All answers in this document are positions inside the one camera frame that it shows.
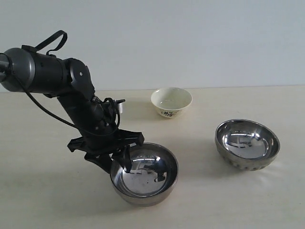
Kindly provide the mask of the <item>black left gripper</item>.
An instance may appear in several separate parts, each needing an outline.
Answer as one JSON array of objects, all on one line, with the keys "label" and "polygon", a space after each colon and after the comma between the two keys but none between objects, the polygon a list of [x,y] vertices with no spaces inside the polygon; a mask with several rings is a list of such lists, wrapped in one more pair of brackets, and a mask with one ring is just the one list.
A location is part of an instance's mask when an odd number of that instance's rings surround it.
[{"label": "black left gripper", "polygon": [[84,159],[110,174],[112,159],[119,163],[126,173],[130,173],[132,161],[130,144],[142,146],[144,136],[141,132],[116,129],[114,132],[102,134],[81,130],[81,137],[72,139],[67,147],[71,152],[75,150],[85,152]]}]

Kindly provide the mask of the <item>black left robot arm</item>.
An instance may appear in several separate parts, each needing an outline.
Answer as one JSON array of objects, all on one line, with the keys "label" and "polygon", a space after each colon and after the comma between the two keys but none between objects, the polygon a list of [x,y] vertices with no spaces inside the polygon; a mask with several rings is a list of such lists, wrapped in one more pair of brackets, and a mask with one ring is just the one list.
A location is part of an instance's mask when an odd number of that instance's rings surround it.
[{"label": "black left robot arm", "polygon": [[10,92],[24,92],[28,97],[43,94],[58,99],[70,117],[67,125],[81,134],[68,143],[69,150],[85,152],[85,160],[106,172],[113,161],[130,172],[130,147],[142,146],[144,137],[119,128],[122,100],[99,99],[82,61],[40,54],[31,47],[11,48],[0,55],[0,83]]}]

